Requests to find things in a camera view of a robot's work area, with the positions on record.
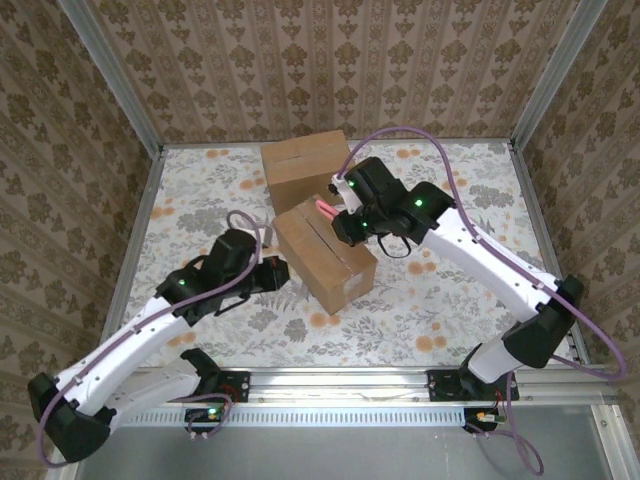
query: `cardboard box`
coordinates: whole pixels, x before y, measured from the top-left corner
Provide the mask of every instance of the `cardboard box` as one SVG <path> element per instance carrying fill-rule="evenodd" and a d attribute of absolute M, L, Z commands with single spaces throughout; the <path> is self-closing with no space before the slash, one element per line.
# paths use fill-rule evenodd
<path fill-rule="evenodd" d="M 349 155 L 342 130 L 271 143 L 260 153 L 276 215 L 315 194 L 331 205 L 341 201 L 327 186 Z"/>
<path fill-rule="evenodd" d="M 315 196 L 276 217 L 280 252 L 329 315 L 373 288 L 377 260 L 367 247 L 336 238 Z"/>

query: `aluminum frame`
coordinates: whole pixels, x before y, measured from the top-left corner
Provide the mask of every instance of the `aluminum frame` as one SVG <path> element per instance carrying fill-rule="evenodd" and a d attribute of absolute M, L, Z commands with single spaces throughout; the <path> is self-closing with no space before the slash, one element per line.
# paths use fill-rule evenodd
<path fill-rule="evenodd" d="M 142 194 L 140 206 L 138 207 L 138 213 L 136 214 L 136 219 L 131 230 L 127 251 L 122 261 L 116 288 L 111 297 L 111 304 L 109 305 L 107 318 L 102 329 L 102 335 L 100 336 L 101 344 L 118 330 L 124 318 L 124 312 L 127 309 L 127 302 L 129 301 L 129 294 L 131 293 L 136 269 L 138 268 L 138 261 L 140 260 L 140 252 L 144 244 L 144 237 L 147 233 L 149 220 L 151 219 L 153 204 L 155 203 L 156 194 L 160 188 L 164 164 L 165 154 L 163 151 L 157 154 L 157 159 L 151 164 L 147 183 L 144 187 L 144 193 Z"/>
<path fill-rule="evenodd" d="M 80 41 L 100 70 L 116 101 L 127 115 L 138 139 L 144 145 L 149 156 L 155 159 L 161 150 L 160 135 L 113 53 L 100 24 L 91 11 L 89 2 L 60 0 L 60 6 L 69 17 Z"/>
<path fill-rule="evenodd" d="M 531 139 L 606 4 L 607 0 L 589 0 L 578 3 L 562 38 L 560 38 L 549 63 L 531 94 L 531 98 L 513 129 L 511 139 L 519 148 L 524 148 Z"/>
<path fill-rule="evenodd" d="M 556 257 L 555 250 L 553 249 L 551 236 L 549 235 L 547 224 L 545 223 L 544 216 L 542 215 L 542 209 L 540 208 L 540 202 L 538 202 L 538 197 L 536 196 L 531 175 L 529 175 L 529 169 L 527 168 L 524 157 L 522 156 L 522 150 L 519 149 L 517 145 L 509 143 L 509 152 L 511 154 L 513 167 L 516 171 L 516 176 L 518 177 L 518 183 L 520 183 L 520 190 L 522 191 L 524 203 L 527 207 L 527 212 L 529 212 L 533 233 L 536 236 L 538 246 L 540 247 L 540 255 L 542 256 L 544 266 L 549 273 L 552 273 L 557 278 L 562 278 L 562 270 L 560 269 L 558 258 Z M 571 327 L 571 332 L 568 335 L 568 338 L 571 347 L 575 349 L 575 360 L 585 365 L 591 364 L 589 352 L 587 352 L 587 347 L 580 331 L 580 325 L 578 325 L 577 322 Z"/>
<path fill-rule="evenodd" d="M 138 427 L 184 427 L 185 417 L 191 405 L 167 405 L 153 408 L 131 418 L 122 428 Z M 421 405 L 409 407 L 381 406 L 345 406 L 335 407 L 319 405 L 281 406 L 238 403 L 225 421 L 225 428 L 246 427 L 463 427 L 465 425 L 464 408 L 438 406 L 424 408 Z"/>
<path fill-rule="evenodd" d="M 251 372 L 248 403 L 273 406 L 416 406 L 473 407 L 492 402 L 431 402 L 427 371 L 447 367 L 303 367 L 224 368 Z M 602 366 L 590 366 L 600 369 Z M 141 368 L 136 375 L 156 368 Z M 610 405 L 613 388 L 593 375 L 560 364 L 543 370 L 528 367 L 515 373 L 520 400 L 515 405 Z"/>
<path fill-rule="evenodd" d="M 616 480 L 640 478 L 640 463 L 624 423 L 620 406 L 593 405 L 591 411 L 613 478 Z"/>
<path fill-rule="evenodd" d="M 360 140 L 348 140 L 347 143 L 349 147 L 354 147 Z M 444 145 L 455 143 L 457 145 L 470 145 L 470 144 L 478 144 L 478 143 L 500 143 L 507 144 L 511 140 L 508 138 L 439 138 L 438 141 Z M 422 137 L 414 137 L 414 138 L 387 138 L 387 139 L 375 139 L 371 140 L 369 143 L 376 144 L 401 144 L 401 143 L 430 143 L 429 140 L 426 140 Z M 166 149 L 176 149 L 176 150 L 191 150 L 196 148 L 238 148 L 238 147 L 260 147 L 262 145 L 269 145 L 274 142 L 239 142 L 239 143 L 168 143 L 164 145 Z"/>

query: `patterned wallpaper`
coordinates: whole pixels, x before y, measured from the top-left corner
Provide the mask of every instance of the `patterned wallpaper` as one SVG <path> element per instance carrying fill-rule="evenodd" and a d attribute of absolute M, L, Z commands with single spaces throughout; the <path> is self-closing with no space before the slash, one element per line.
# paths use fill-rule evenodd
<path fill-rule="evenodd" d="M 577 0 L 91 0 L 165 143 L 508 137 Z"/>
<path fill-rule="evenodd" d="M 640 3 L 610 0 L 524 156 L 565 273 L 632 375 L 618 394 L 640 451 Z M 596 361 L 612 361 L 587 335 Z"/>
<path fill-rule="evenodd" d="M 26 382 L 97 344 L 150 166 L 55 1 L 0 1 L 0 478 L 38 478 Z"/>

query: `floral tablecloth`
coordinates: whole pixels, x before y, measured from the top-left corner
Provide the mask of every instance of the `floral tablecloth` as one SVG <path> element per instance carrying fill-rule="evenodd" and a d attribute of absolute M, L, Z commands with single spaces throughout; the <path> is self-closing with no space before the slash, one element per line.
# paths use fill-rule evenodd
<path fill-rule="evenodd" d="M 522 258 L 541 266 L 507 146 L 450 143 L 445 149 L 471 217 Z M 382 158 L 407 188 L 421 180 L 449 188 L 442 160 L 430 144 L 383 141 L 365 147 L 362 155 Z M 166 153 L 125 320 L 169 272 L 210 250 L 225 230 L 224 218 L 231 209 L 262 223 L 273 219 L 258 146 Z M 252 297 L 220 317 L 201 320 L 146 365 L 165 365 L 195 346 L 227 367 L 454 365 L 478 342 L 513 322 L 495 295 L 451 260 L 423 248 L 394 260 L 374 241 L 369 246 L 379 260 L 374 289 L 337 315 L 326 315 L 292 272 L 277 293 Z M 274 252 L 277 245 L 265 253 Z M 566 340 L 558 353 L 570 356 Z"/>

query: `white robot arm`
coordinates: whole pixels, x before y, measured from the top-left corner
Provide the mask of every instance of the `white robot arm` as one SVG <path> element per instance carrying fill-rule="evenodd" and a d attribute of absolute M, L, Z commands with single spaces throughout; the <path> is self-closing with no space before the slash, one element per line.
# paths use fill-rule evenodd
<path fill-rule="evenodd" d="M 407 191 L 382 161 L 370 157 L 329 187 L 342 196 L 346 210 L 332 221 L 337 237 L 354 246 L 371 236 L 379 242 L 395 235 L 449 258 L 496 294 L 516 317 L 507 332 L 478 345 L 459 369 L 461 388 L 469 399 L 494 394 L 507 372 L 522 365 L 544 367 L 571 328 L 571 313 L 542 289 L 550 288 L 575 304 L 583 290 L 572 276 L 560 281 L 528 264 L 473 225 L 482 240 L 538 281 L 532 285 L 479 244 L 466 228 L 453 198 L 428 182 Z"/>
<path fill-rule="evenodd" d="M 251 294 L 282 287 L 289 280 L 287 263 L 275 256 L 260 262 L 259 250 L 247 231 L 227 230 L 208 255 L 169 274 L 142 310 L 96 350 L 55 378 L 40 373 L 29 382 L 34 415 L 46 422 L 45 431 L 67 461 L 87 458 L 132 415 L 219 389 L 220 368 L 197 348 L 160 370 L 130 375 L 205 315 L 219 315 L 248 301 Z M 214 289 L 220 293 L 208 295 Z M 222 308 L 222 302 L 233 297 L 240 300 Z"/>

